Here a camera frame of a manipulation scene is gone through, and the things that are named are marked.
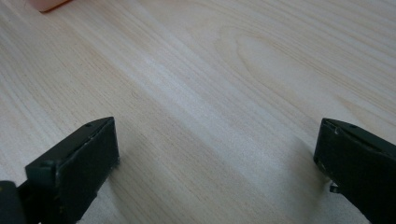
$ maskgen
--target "black object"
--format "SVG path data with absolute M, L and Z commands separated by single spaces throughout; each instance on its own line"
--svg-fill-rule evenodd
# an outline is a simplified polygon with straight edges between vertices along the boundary
M 355 125 L 323 119 L 314 161 L 373 223 L 396 223 L 396 146 Z
M 85 124 L 28 164 L 18 188 L 0 181 L 0 223 L 76 223 L 119 163 L 114 119 Z

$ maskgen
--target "light wood tabletop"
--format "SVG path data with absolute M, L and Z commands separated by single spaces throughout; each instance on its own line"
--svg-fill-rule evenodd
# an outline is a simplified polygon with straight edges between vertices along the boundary
M 1 0 L 0 179 L 109 116 L 80 223 L 368 223 L 312 156 L 322 118 L 396 144 L 396 1 Z

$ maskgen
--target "wooden surface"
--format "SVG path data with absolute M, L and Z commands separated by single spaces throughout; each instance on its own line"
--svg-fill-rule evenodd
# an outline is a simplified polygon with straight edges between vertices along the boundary
M 1 0 L 0 179 L 106 116 L 80 223 L 368 223 L 312 155 L 323 117 L 396 144 L 396 2 Z

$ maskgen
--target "black robotic claw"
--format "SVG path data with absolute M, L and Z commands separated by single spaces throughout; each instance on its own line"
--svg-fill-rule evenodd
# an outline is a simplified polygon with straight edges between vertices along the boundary
M 19 187 L 0 181 L 0 223 L 76 223 L 119 162 L 114 119 L 85 124 L 28 164 Z
M 334 119 L 320 125 L 314 161 L 372 223 L 396 223 L 396 146 Z

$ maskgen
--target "pink object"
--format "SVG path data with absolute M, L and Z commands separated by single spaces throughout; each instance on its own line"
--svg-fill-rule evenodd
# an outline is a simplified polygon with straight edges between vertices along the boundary
M 60 4 L 67 2 L 69 0 L 28 0 L 30 5 L 40 12 L 45 12 L 50 9 L 53 9 Z

